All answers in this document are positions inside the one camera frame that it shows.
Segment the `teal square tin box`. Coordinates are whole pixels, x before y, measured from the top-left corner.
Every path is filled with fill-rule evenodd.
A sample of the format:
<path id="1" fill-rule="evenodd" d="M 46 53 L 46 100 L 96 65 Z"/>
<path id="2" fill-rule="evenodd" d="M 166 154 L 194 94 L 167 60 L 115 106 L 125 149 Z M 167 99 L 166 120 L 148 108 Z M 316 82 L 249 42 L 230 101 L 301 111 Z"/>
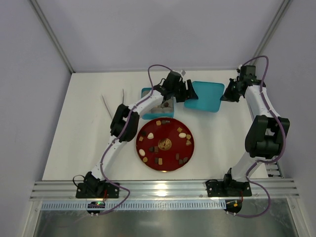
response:
<path id="1" fill-rule="evenodd" d="M 140 116 L 142 119 L 156 119 L 160 117 L 172 118 L 174 116 L 174 99 L 171 97 L 168 100 L 164 100 L 164 97 L 157 90 L 143 88 L 141 90 L 141 99 L 148 98 L 145 102 L 142 102 Z"/>

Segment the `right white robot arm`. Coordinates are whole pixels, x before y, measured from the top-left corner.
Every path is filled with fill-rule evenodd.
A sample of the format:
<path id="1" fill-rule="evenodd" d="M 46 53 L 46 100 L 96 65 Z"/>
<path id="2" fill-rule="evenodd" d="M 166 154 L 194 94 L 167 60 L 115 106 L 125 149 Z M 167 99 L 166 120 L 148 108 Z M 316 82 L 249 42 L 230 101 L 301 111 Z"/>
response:
<path id="1" fill-rule="evenodd" d="M 264 79 L 257 79 L 256 67 L 247 63 L 237 68 L 237 77 L 229 80 L 220 100 L 238 102 L 240 97 L 246 99 L 253 118 L 245 138 L 245 153 L 222 181 L 206 181 L 209 197 L 250 197 L 251 175 L 260 165 L 278 161 L 285 150 L 290 121 L 273 108 Z"/>

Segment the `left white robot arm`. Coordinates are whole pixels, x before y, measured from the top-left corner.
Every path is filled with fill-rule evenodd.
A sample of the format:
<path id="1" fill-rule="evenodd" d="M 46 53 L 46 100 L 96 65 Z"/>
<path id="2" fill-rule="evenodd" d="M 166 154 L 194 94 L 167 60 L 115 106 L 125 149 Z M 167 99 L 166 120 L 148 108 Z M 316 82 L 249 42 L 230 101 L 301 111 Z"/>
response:
<path id="1" fill-rule="evenodd" d="M 184 81 L 180 73 L 171 70 L 162 84 L 152 84 L 150 92 L 139 101 L 130 105 L 120 104 L 110 125 L 108 146 L 100 161 L 78 185 L 77 193 L 87 198 L 101 198 L 107 190 L 107 184 L 121 189 L 119 184 L 105 176 L 105 168 L 110 166 L 122 147 L 136 136 L 140 117 L 172 97 L 179 103 L 193 98 L 193 93 L 192 81 Z"/>

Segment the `teal tin lid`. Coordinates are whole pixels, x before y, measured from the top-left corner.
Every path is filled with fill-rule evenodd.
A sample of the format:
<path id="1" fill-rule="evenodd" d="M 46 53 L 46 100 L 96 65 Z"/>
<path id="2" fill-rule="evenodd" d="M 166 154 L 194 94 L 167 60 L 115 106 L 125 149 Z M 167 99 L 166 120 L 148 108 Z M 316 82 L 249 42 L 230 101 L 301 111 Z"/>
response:
<path id="1" fill-rule="evenodd" d="M 193 81 L 193 89 L 198 99 L 189 99 L 184 102 L 184 107 L 188 109 L 216 113 L 220 109 L 221 97 L 225 86 L 222 83 Z"/>

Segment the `silver metal tongs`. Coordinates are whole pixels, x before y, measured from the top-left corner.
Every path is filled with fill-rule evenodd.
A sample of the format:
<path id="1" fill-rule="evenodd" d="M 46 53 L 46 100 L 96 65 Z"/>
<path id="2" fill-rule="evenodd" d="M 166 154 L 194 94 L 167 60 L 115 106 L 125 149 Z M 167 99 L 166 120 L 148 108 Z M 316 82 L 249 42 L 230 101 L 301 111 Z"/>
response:
<path id="1" fill-rule="evenodd" d="M 114 107 L 112 101 L 110 101 L 104 94 L 101 94 L 101 100 L 103 102 L 103 105 L 105 107 L 106 112 L 109 115 L 110 119 L 113 119 L 114 117 Z M 125 90 L 124 88 L 121 90 L 121 104 L 123 104 L 125 101 Z"/>

